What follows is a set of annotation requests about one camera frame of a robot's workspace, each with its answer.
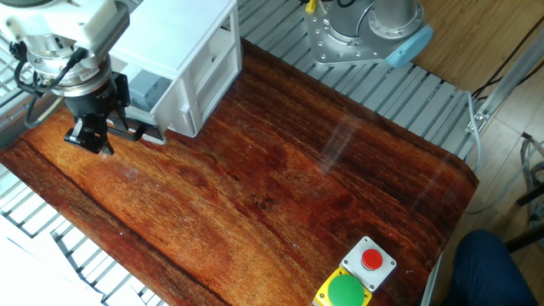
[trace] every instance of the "wooden tabletop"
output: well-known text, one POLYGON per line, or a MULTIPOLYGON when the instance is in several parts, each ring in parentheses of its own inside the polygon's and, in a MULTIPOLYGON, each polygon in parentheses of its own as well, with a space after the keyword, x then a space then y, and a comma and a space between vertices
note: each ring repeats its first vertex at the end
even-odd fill
POLYGON ((61 110, 0 162, 170 305, 309 305, 365 235, 413 305, 478 180, 467 165, 244 42, 198 137, 65 144, 61 110))

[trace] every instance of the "yellow button base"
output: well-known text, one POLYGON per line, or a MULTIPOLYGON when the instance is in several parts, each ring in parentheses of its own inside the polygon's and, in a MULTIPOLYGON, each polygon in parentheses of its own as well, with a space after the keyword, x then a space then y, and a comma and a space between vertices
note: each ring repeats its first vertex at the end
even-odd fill
MULTIPOLYGON (((314 306, 335 306, 331 303, 331 300, 328 297, 329 292, 329 285, 331 284, 331 281, 339 276, 339 275, 351 275, 346 269, 344 268, 338 268, 334 273, 332 273, 331 276, 325 281, 323 286, 321 286, 320 290, 315 294, 314 297, 314 306)), ((369 292, 366 288, 365 289, 365 301, 361 306, 366 306, 372 298, 372 293, 369 292)))

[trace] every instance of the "red button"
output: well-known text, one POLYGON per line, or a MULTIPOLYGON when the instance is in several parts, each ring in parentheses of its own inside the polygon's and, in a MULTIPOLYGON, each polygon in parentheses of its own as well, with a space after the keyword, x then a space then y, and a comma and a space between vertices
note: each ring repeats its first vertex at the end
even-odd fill
POLYGON ((378 269, 383 264, 383 257, 380 252, 374 249, 368 249, 363 252, 362 263, 370 271, 378 269))

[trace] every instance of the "cable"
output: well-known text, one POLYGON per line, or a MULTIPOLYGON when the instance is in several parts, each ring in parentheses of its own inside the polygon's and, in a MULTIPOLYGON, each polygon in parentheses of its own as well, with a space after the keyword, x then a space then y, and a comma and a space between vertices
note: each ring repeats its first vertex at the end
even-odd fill
POLYGON ((16 93, 12 93, 11 96, 9 98, 7 98, 6 100, 2 101, 2 103, 0 104, 0 108, 4 107, 5 105, 7 105, 9 102, 15 100, 15 98, 19 97, 23 91, 20 90, 20 88, 17 88, 17 89, 14 89, 14 90, 17 90, 16 93))
POLYGON ((337 3, 338 3, 338 6, 342 9, 345 9, 345 8, 349 8, 350 6, 352 6, 354 3, 355 3, 355 0, 350 0, 348 3, 346 4, 343 4, 342 2, 340 2, 340 0, 337 0, 337 3))
POLYGON ((495 71, 495 73, 493 74, 492 77, 490 77, 490 79, 485 83, 484 86, 482 86, 481 88, 478 88, 476 89, 476 91, 474 91, 473 93, 473 98, 478 98, 482 92, 484 91, 484 89, 486 89, 487 87, 490 86, 490 83, 493 82, 493 80, 496 78, 496 76, 499 75, 499 73, 501 73, 502 69, 504 69, 504 67, 508 64, 508 62, 513 58, 513 56, 519 51, 519 49, 521 48, 521 46, 523 46, 523 44, 527 41, 527 39, 529 39, 529 37, 533 34, 534 31, 536 31, 536 29, 541 25, 541 23, 544 21, 544 16, 542 16, 537 22, 535 25, 533 25, 533 27, 529 30, 529 32, 525 35, 525 37, 521 40, 521 42, 518 43, 518 46, 516 46, 516 48, 510 53, 510 55, 508 55, 507 59, 502 63, 502 65, 499 67, 499 69, 497 69, 495 71))
POLYGON ((321 10, 323 11, 323 14, 326 14, 327 11, 326 11, 325 4, 323 4, 323 1, 317 0, 317 2, 320 4, 320 8, 321 8, 321 10))
POLYGON ((476 167, 473 170, 473 172, 476 173, 482 163, 482 143, 479 137, 478 126, 476 125, 476 118, 474 118, 473 96, 469 91, 467 91, 466 93, 468 96, 468 114, 470 115, 470 122, 473 125, 474 137, 476 138, 476 145, 478 147, 478 162, 476 163, 476 167))
POLYGON ((516 175, 510 180, 510 182, 508 182, 508 184, 506 186, 504 186, 504 188, 502 188, 501 190, 501 193, 499 194, 499 196, 493 201, 493 203, 491 203, 491 205, 487 206, 487 207, 484 207, 484 208, 481 208, 475 212, 467 212, 465 211, 466 214, 471 214, 471 215, 474 215, 474 214, 478 214, 478 213, 481 213, 481 212, 484 212, 490 208, 492 208, 493 206, 496 205, 496 203, 498 203, 502 197, 506 194, 506 192, 508 190, 510 190, 510 188, 512 188, 512 185, 515 183, 516 179, 519 178, 519 175, 521 175, 521 173, 523 172, 524 170, 524 167, 526 167, 526 165, 529 164, 529 159, 531 156, 533 156, 533 154, 535 154, 535 152, 540 148, 540 149, 543 149, 544 150, 544 147, 542 147, 542 145, 544 145, 544 141, 540 142, 535 148, 533 148, 533 150, 531 150, 531 152, 529 153, 529 156, 527 156, 527 160, 524 162, 523 166, 518 170, 518 172, 516 173, 516 175))
MULTIPOLYGON (((524 140, 522 145, 522 154, 521 161, 524 162, 525 154, 527 154, 527 149, 530 144, 534 144, 535 140, 529 138, 524 140)), ((537 178, 537 174, 540 171, 544 170, 544 162, 537 163, 534 167, 529 170, 529 165, 524 167, 524 178, 525 184, 527 185, 527 191, 533 190, 537 185, 542 184, 542 182, 537 178)), ((533 200, 530 202, 530 219, 529 227, 534 229, 542 225, 542 218, 544 217, 544 201, 543 200, 533 200)), ((544 239, 540 240, 540 243, 544 246, 544 239)))
MULTIPOLYGON (((309 0, 299 0, 300 4, 308 4, 309 0)), ((321 0, 322 2, 332 2, 334 0, 321 0)))
MULTIPOLYGON (((531 71, 526 77, 524 77, 521 81, 519 81, 519 83, 518 83, 518 85, 516 85, 516 87, 519 86, 519 85, 521 85, 521 84, 523 84, 525 81, 529 80, 529 79, 530 79, 532 76, 534 76, 534 75, 535 75, 535 74, 536 74, 543 66, 544 66, 544 60, 543 60, 540 64, 538 64, 538 66, 535 67, 535 69, 533 69, 533 71, 531 71)), ((490 82, 490 84, 488 85, 488 87, 491 86, 491 85, 497 84, 498 82, 502 81, 502 78, 503 78, 503 76, 499 77, 499 78, 496 79, 495 81, 490 82)), ((477 91, 483 92, 484 89, 486 89, 486 88, 487 88, 487 87, 483 87, 483 86, 482 86, 481 88, 478 88, 477 91)), ((489 96, 485 96, 485 97, 478 98, 478 100, 483 100, 483 99, 487 99, 487 98, 489 98, 489 96)))
POLYGON ((47 118, 51 115, 51 112, 53 109, 58 106, 58 103, 60 101, 55 101, 55 103, 49 107, 48 110, 46 110, 43 114, 41 114, 37 120, 34 122, 30 122, 32 111, 34 110, 34 105, 36 104, 36 101, 41 98, 44 94, 49 93, 53 88, 62 81, 62 79, 66 76, 68 71, 70 71, 77 63, 82 61, 85 56, 87 55, 87 50, 83 48, 78 48, 68 60, 68 63, 66 63, 66 67, 60 72, 60 74, 45 88, 37 86, 37 73, 34 72, 34 75, 32 77, 32 84, 33 86, 30 86, 28 84, 24 84, 20 80, 20 71, 22 70, 22 66, 25 65, 24 61, 19 62, 17 65, 17 68, 15 69, 15 82, 17 82, 17 85, 20 86, 21 89, 25 90, 25 88, 30 88, 28 93, 34 94, 34 98, 32 98, 31 103, 28 105, 28 109, 26 110, 26 116, 25 116, 25 125, 27 128, 35 128, 40 123, 43 122, 43 120, 40 120, 40 118, 47 118))

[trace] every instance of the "person's leg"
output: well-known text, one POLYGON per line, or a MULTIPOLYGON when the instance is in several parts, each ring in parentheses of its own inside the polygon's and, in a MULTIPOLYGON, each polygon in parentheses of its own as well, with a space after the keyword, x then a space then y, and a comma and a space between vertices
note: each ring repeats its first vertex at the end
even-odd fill
POLYGON ((444 306, 538 306, 502 241, 485 230, 457 246, 450 292, 444 306))

